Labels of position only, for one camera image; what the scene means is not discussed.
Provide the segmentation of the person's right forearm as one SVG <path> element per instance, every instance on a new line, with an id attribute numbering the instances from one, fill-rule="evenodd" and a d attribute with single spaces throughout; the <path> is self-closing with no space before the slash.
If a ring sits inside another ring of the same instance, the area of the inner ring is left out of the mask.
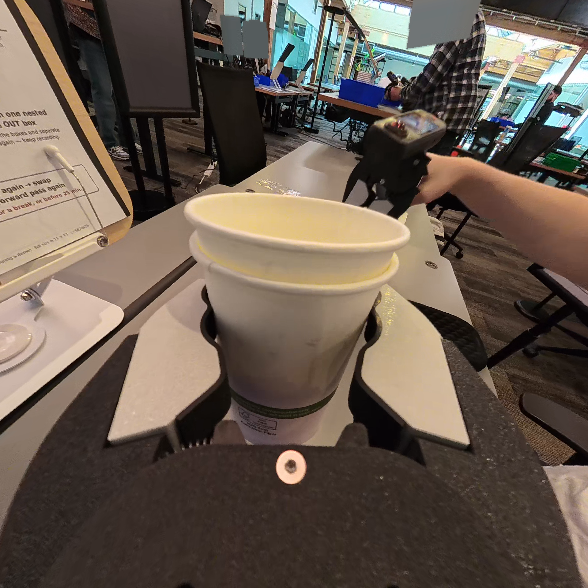
<path id="1" fill-rule="evenodd" d="M 459 160 L 455 195 L 530 260 L 587 288 L 587 196 Z"/>

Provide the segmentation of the blue plastic bin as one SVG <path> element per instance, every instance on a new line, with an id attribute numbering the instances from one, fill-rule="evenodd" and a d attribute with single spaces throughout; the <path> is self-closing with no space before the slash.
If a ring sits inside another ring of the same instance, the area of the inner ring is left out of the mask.
<path id="1" fill-rule="evenodd" d="M 366 107 L 377 108 L 385 97 L 385 88 L 354 79 L 343 78 L 339 98 Z"/>

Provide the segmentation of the person's right hand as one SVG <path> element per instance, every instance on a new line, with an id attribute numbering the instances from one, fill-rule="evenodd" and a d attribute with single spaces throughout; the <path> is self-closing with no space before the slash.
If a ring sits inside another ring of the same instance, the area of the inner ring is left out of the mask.
<path id="1" fill-rule="evenodd" d="M 441 156 L 428 153 L 427 173 L 417 187 L 413 205 L 429 204 L 446 193 L 456 196 L 464 204 L 474 203 L 473 183 L 484 165 L 472 158 Z"/>

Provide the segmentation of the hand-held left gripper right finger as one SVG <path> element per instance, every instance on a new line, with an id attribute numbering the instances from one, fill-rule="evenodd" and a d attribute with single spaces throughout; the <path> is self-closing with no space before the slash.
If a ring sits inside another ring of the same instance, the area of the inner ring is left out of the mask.
<path id="1" fill-rule="evenodd" d="M 366 321 L 350 411 L 373 447 L 408 451 L 421 439 L 458 450 L 470 446 L 441 335 L 390 287 L 381 288 Z"/>

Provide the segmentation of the brown wooden table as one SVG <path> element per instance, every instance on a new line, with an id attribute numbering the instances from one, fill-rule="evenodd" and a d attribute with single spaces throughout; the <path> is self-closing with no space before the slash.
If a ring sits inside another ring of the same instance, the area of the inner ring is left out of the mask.
<path id="1" fill-rule="evenodd" d="M 352 119 L 356 119 L 358 121 L 364 120 L 365 118 L 370 120 L 389 118 L 393 115 L 401 114 L 401 111 L 395 108 L 370 107 L 368 105 L 353 102 L 351 100 L 342 99 L 339 97 L 338 92 L 318 93 L 317 99 L 319 101 L 326 102 L 336 107 L 342 107 L 343 109 L 351 111 L 352 114 L 350 114 L 349 117 Z"/>

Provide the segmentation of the person's leg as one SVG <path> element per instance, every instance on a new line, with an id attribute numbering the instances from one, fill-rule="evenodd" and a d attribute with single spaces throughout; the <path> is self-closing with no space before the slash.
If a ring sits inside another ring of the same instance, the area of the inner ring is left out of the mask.
<path id="1" fill-rule="evenodd" d="M 545 466 L 566 521 L 583 587 L 587 587 L 587 466 Z"/>

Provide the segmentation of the black wrist rest pad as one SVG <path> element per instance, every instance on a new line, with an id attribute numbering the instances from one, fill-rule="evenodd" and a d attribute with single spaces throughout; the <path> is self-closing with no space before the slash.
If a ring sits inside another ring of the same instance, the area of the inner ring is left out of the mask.
<path id="1" fill-rule="evenodd" d="M 437 329 L 441 337 L 452 342 L 475 371 L 487 367 L 488 356 L 478 331 L 466 320 L 439 309 L 410 301 Z"/>

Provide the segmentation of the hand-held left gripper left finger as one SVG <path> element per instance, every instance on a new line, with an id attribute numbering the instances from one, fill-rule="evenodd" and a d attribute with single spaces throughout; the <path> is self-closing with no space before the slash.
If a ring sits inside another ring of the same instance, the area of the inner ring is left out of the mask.
<path id="1" fill-rule="evenodd" d="M 109 443 L 164 435 L 173 448 L 206 445 L 231 406 L 204 282 L 194 282 L 140 328 Z"/>

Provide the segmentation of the black display board stand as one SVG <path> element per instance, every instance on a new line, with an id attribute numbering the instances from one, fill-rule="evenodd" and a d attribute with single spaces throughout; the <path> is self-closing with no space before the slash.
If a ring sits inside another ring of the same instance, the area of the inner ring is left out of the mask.
<path id="1" fill-rule="evenodd" d="M 175 205 L 166 151 L 164 118 L 198 118 L 198 76 L 190 1 L 92 1 L 107 58 L 135 190 L 134 220 L 145 221 Z M 147 190 L 131 119 L 140 138 L 153 120 L 163 192 Z"/>

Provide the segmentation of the white paper cup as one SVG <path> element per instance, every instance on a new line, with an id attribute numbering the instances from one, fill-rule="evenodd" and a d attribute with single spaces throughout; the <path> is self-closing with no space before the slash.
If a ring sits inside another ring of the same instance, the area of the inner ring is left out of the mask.
<path id="1" fill-rule="evenodd" d="M 301 445 L 319 429 L 382 286 L 399 268 L 343 285 L 275 282 L 227 269 L 201 250 L 207 297 L 247 443 Z"/>
<path id="2" fill-rule="evenodd" d="M 409 229 L 380 212 L 303 196 L 224 193 L 187 202 L 193 256 L 264 280 L 312 285 L 368 281 L 408 244 Z"/>

